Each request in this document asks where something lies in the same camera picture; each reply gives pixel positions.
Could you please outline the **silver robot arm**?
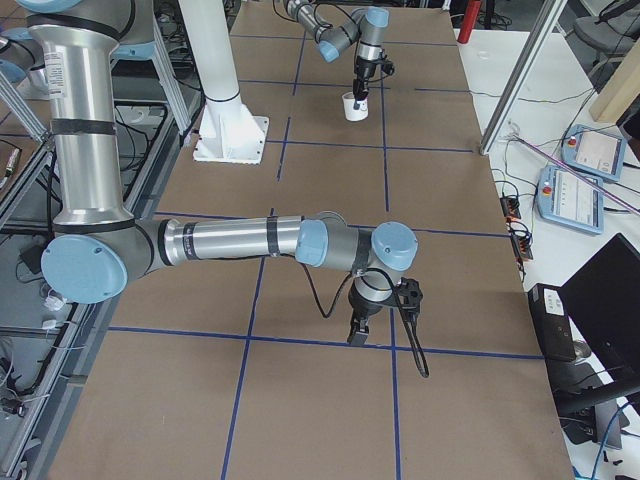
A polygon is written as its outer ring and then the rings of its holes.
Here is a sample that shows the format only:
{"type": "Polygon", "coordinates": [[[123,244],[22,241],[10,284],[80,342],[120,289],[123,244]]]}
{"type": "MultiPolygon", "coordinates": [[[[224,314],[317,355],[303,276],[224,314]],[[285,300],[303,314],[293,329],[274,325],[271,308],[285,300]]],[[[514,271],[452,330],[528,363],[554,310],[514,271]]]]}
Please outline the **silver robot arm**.
{"type": "MultiPolygon", "coordinates": [[[[137,221],[123,204],[110,60],[143,20],[136,1],[17,1],[28,11],[29,34],[42,47],[51,102],[51,133],[62,209],[54,239],[41,257],[45,280],[67,299],[94,304],[163,266],[193,260],[294,258],[307,266],[349,272],[353,309],[348,343],[362,345],[369,317],[397,308],[410,345],[419,349],[418,283],[402,278],[416,256],[411,229],[386,222],[372,232],[349,227],[333,212],[311,217],[192,222],[137,221]]],[[[243,104],[222,1],[180,1],[206,97],[195,159],[259,163],[268,119],[243,104]]],[[[287,1],[289,18],[313,33],[330,62],[356,44],[354,91],[364,100],[377,65],[393,72],[382,48],[386,9],[370,6],[343,26],[316,19],[308,1],[287,1]]]]}
{"type": "Polygon", "coordinates": [[[346,21],[334,26],[318,13],[318,4],[312,1],[284,1],[283,6],[289,19],[300,24],[313,37],[327,63],[337,60],[352,45],[356,46],[352,93],[343,105],[348,120],[364,118],[369,85],[374,82],[377,68],[385,76],[395,72],[394,64],[383,47],[390,12],[377,6],[358,8],[352,13],[343,11],[346,21]]]}

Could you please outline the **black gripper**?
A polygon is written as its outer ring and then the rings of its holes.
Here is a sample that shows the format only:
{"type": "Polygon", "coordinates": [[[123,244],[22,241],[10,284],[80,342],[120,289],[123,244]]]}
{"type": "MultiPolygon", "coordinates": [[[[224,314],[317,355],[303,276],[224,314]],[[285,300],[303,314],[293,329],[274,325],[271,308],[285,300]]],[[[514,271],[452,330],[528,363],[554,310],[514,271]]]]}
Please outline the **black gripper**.
{"type": "Polygon", "coordinates": [[[354,60],[354,80],[352,82],[352,93],[354,95],[353,110],[360,110],[358,100],[366,100],[369,94],[369,81],[375,75],[378,60],[365,59],[356,56],[354,60]]]}
{"type": "Polygon", "coordinates": [[[348,293],[352,307],[350,332],[347,343],[350,346],[363,346],[369,336],[369,318],[377,314],[390,298],[390,290],[380,290],[370,286],[362,277],[356,278],[348,293]]]}

